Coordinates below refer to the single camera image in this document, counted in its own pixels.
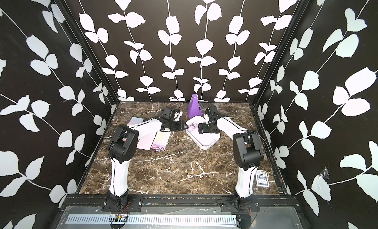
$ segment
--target white plastic container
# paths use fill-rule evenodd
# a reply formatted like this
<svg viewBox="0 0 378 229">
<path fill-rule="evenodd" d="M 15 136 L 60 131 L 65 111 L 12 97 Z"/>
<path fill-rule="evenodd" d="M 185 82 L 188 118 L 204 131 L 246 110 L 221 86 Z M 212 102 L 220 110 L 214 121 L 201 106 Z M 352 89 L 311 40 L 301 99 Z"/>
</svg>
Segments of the white plastic container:
<svg viewBox="0 0 378 229">
<path fill-rule="evenodd" d="M 199 134 L 198 123 L 204 123 L 204 122 L 206 122 L 205 118 L 201 116 L 195 116 L 186 122 L 189 128 L 186 129 L 185 131 L 201 149 L 207 150 L 219 140 L 220 134 L 219 133 L 218 134 L 215 134 L 215 133 Z"/>
</svg>

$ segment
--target purple stand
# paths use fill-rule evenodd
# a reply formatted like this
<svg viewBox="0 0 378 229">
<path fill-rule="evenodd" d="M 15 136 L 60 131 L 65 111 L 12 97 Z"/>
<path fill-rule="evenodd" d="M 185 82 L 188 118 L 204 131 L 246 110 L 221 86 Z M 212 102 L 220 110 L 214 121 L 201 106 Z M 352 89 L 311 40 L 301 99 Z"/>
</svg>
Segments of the purple stand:
<svg viewBox="0 0 378 229">
<path fill-rule="evenodd" d="M 189 118 L 193 118 L 195 116 L 202 116 L 202 108 L 201 105 L 198 103 L 197 94 L 193 94 L 192 98 L 190 99 L 188 106 L 188 116 Z"/>
</svg>

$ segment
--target brown marble surface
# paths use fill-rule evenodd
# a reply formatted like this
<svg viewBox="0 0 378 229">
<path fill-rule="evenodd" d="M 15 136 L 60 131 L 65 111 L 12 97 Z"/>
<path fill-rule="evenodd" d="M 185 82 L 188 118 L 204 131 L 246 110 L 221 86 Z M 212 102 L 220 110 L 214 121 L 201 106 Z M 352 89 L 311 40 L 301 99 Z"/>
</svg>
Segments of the brown marble surface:
<svg viewBox="0 0 378 229">
<path fill-rule="evenodd" d="M 106 194 L 111 181 L 111 162 L 107 146 L 119 124 L 128 124 L 131 117 L 149 118 L 159 115 L 166 103 L 122 102 L 100 145 L 80 194 Z M 169 103 L 178 108 L 178 103 Z M 188 103 L 181 104 L 184 121 Z M 203 112 L 208 104 L 202 104 Z M 227 114 L 234 122 L 249 130 L 257 130 L 249 104 L 217 103 L 219 113 Z M 278 195 L 272 168 L 264 153 L 259 167 L 268 173 L 270 187 L 257 187 L 254 194 Z M 130 194 L 231 194 L 237 182 L 238 167 L 233 158 L 233 142 L 221 132 L 219 141 L 202 150 L 185 131 L 171 132 L 166 150 L 157 152 L 137 149 L 129 167 Z"/>
</svg>

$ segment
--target ventilation grille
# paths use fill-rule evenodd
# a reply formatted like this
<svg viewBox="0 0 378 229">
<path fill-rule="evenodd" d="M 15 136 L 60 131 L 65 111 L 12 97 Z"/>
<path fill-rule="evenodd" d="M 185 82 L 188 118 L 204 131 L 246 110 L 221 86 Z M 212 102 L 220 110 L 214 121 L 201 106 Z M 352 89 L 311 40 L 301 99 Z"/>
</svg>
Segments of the ventilation grille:
<svg viewBox="0 0 378 229">
<path fill-rule="evenodd" d="M 124 224 L 112 222 L 114 214 L 69 214 L 66 224 Z M 155 224 L 175 226 L 236 225 L 236 215 L 129 215 L 126 224 Z"/>
</svg>

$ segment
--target leaf-patterned wall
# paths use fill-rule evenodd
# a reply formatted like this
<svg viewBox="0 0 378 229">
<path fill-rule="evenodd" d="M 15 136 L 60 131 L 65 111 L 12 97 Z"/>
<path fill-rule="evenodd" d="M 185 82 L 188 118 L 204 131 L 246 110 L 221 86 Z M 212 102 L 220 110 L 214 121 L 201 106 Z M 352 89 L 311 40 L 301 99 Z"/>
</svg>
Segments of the leaf-patterned wall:
<svg viewBox="0 0 378 229">
<path fill-rule="evenodd" d="M 251 101 L 298 0 L 65 0 L 121 101 Z"/>
<path fill-rule="evenodd" d="M 53 0 L 0 0 L 0 23 L 0 228 L 47 228 L 116 105 Z"/>
<path fill-rule="evenodd" d="M 289 194 L 312 228 L 378 220 L 378 0 L 310 0 L 258 102 Z"/>
</svg>

